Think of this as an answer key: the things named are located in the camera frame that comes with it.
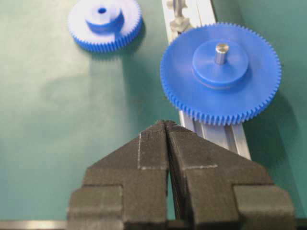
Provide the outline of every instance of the clamp jaw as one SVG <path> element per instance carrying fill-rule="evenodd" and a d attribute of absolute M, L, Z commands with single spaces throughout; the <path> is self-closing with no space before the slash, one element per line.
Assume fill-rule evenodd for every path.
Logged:
<path fill-rule="evenodd" d="M 171 172 L 176 220 L 166 218 Z M 288 193 L 266 170 L 171 121 L 158 121 L 86 170 L 68 230 L 293 230 Z"/>

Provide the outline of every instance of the plastic gear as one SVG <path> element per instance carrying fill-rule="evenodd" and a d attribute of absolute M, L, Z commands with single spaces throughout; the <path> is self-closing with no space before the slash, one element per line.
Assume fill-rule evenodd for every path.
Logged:
<path fill-rule="evenodd" d="M 110 52 L 139 33 L 142 15 L 136 0 L 81 0 L 68 16 L 75 42 L 91 52 Z"/>
<path fill-rule="evenodd" d="M 214 62 L 218 43 L 226 63 Z M 217 23 L 181 34 L 161 61 L 161 83 L 174 107 L 210 125 L 234 125 L 263 111 L 276 94 L 281 66 L 272 46 L 243 26 Z"/>

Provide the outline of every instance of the metal pin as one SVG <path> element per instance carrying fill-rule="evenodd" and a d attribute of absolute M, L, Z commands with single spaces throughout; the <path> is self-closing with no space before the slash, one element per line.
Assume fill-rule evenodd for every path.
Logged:
<path fill-rule="evenodd" d="M 229 50 L 229 46 L 226 43 L 219 43 L 215 48 L 215 63 L 222 65 L 226 62 L 226 54 Z"/>

